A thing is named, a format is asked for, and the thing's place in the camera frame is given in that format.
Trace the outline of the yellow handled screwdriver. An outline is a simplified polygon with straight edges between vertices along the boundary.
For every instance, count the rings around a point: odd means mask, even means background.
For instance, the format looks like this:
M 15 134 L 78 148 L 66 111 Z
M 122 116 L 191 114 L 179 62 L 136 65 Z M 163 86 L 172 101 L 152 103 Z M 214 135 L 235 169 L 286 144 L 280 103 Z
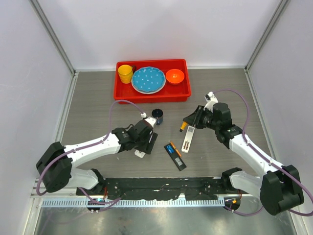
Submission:
M 179 129 L 179 131 L 182 132 L 186 128 L 186 126 L 188 126 L 188 123 L 183 122 L 181 127 L 180 127 L 180 129 Z

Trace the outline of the slim white remote control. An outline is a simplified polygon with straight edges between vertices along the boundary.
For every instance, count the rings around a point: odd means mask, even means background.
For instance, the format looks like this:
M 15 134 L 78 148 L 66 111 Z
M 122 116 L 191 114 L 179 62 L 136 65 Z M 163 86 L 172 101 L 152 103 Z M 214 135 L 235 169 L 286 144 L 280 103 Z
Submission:
M 184 141 L 183 141 L 183 144 L 182 144 L 182 148 L 181 148 L 181 151 L 183 153 L 188 153 L 189 152 L 194 131 L 195 131 L 195 128 L 192 127 L 192 126 L 189 126 L 187 128 L 187 131 L 186 131 L 186 134 L 185 134 L 185 138 L 184 138 Z

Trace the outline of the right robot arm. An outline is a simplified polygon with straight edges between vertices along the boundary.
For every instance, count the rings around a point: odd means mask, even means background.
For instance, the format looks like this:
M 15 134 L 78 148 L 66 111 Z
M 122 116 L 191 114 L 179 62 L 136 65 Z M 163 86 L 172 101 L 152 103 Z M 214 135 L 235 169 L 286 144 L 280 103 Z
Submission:
M 292 165 L 284 166 L 255 145 L 240 127 L 233 124 L 227 104 L 216 103 L 211 110 L 200 105 L 184 117 L 183 122 L 197 129 L 213 130 L 220 143 L 239 155 L 256 172 L 256 176 L 239 168 L 224 172 L 221 180 L 224 192 L 233 193 L 236 189 L 247 192 L 257 197 L 271 215 L 304 203 L 298 170 Z

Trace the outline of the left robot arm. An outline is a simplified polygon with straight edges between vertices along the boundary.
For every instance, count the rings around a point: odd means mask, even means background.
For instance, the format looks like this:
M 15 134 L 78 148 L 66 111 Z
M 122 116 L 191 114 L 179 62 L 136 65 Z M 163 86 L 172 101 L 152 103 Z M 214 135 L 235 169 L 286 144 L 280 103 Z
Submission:
M 52 143 L 36 164 L 40 175 L 36 193 L 54 193 L 65 187 L 74 187 L 89 195 L 100 195 L 106 181 L 96 169 L 82 170 L 79 166 L 99 157 L 135 150 L 135 155 L 143 158 L 150 154 L 157 133 L 154 126 L 157 120 L 147 117 L 128 129 L 115 128 L 107 135 L 80 144 L 63 146 L 59 141 Z

